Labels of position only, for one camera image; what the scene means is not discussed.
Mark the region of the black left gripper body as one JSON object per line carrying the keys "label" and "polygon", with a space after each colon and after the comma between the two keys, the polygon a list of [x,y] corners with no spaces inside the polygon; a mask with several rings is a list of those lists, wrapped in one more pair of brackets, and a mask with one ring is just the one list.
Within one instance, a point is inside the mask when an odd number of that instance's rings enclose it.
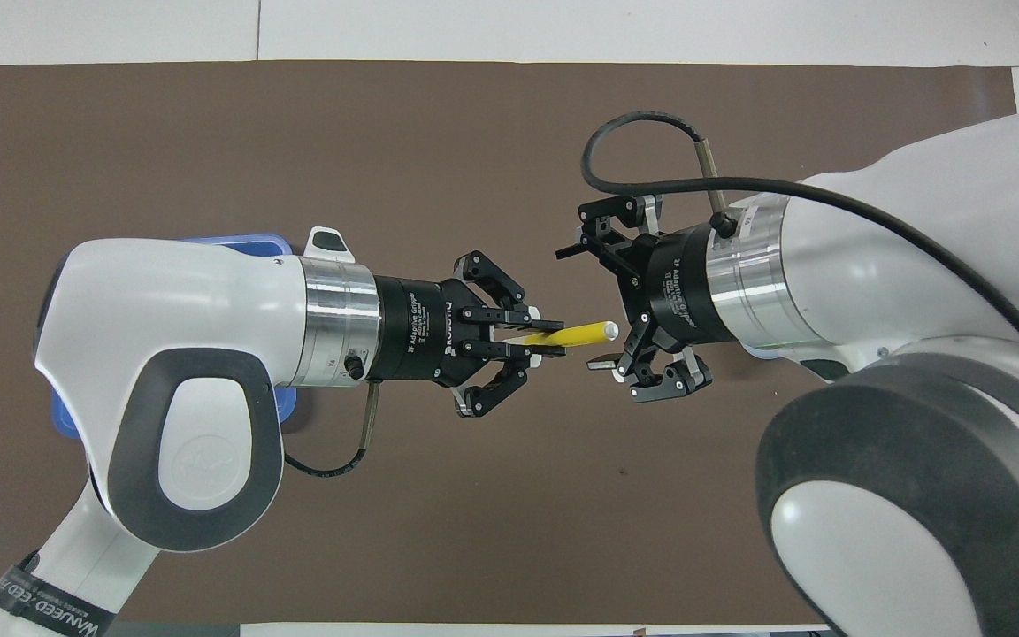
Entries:
{"label": "black left gripper body", "polygon": [[433,380],[461,386],[484,360],[464,355],[467,342],[485,337],[486,329],[461,321],[461,309],[484,303],[454,278],[438,283],[375,277],[381,322],[379,346],[368,378]]}

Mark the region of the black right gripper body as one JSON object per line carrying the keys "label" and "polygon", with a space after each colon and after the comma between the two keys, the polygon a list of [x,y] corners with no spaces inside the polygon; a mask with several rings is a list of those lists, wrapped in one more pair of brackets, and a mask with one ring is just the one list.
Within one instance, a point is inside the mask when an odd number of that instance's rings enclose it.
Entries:
{"label": "black right gripper body", "polygon": [[628,250],[628,259],[642,274],[640,294],[656,323],[652,342],[664,351],[736,339],[710,291],[707,248],[712,231],[708,223],[700,223],[671,234],[640,234]]}

